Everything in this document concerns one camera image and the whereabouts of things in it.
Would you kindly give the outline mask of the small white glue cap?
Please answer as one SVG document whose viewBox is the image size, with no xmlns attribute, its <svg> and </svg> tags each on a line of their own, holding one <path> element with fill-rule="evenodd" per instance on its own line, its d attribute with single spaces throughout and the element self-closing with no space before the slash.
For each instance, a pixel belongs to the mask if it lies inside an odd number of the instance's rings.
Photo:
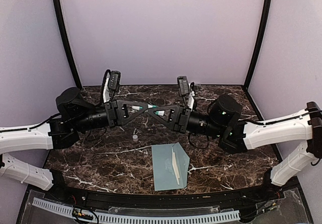
<svg viewBox="0 0 322 224">
<path fill-rule="evenodd" d="M 138 135 L 134 134 L 132 136 L 132 139 L 133 139 L 134 142 L 138 142 Z"/>
</svg>

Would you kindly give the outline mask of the light blue paper envelope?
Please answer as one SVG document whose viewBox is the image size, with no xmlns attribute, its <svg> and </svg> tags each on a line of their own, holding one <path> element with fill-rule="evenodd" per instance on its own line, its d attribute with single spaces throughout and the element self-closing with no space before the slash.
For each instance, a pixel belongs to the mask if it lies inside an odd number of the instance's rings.
<svg viewBox="0 0 322 224">
<path fill-rule="evenodd" d="M 177 184 L 172 166 L 172 148 L 180 174 L 180 185 Z M 190 158 L 180 143 L 158 144 L 151 147 L 152 167 L 155 191 L 183 189 L 187 187 Z"/>
</svg>

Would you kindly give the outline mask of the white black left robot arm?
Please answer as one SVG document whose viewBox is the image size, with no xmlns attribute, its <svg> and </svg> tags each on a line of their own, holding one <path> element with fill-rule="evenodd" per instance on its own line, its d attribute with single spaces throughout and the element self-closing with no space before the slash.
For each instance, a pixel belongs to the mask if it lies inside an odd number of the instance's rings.
<svg viewBox="0 0 322 224">
<path fill-rule="evenodd" d="M 20 161 L 11 152 L 34 149 L 61 150 L 79 141 L 79 134 L 93 129 L 127 124 L 148 109 L 146 103 L 113 100 L 96 106 L 84 100 L 78 88 L 56 98 L 58 113 L 47 120 L 20 127 L 1 128 L 1 176 L 51 190 L 60 202 L 71 198 L 59 171 L 42 169 Z"/>
</svg>

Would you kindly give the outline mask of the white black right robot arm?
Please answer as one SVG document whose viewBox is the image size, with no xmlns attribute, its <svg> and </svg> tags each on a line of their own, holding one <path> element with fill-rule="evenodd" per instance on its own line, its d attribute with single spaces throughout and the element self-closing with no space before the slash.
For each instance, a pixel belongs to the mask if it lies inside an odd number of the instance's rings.
<svg viewBox="0 0 322 224">
<path fill-rule="evenodd" d="M 218 138 L 218 146 L 229 154 L 299 140 L 286 159 L 265 173 L 265 183 L 257 189 L 262 201 L 276 193 L 276 186 L 321 160 L 321 108 L 313 101 L 296 113 L 268 121 L 240 120 L 242 106 L 229 95 L 211 102 L 206 115 L 179 105 L 150 108 L 148 113 L 172 131 Z"/>
</svg>

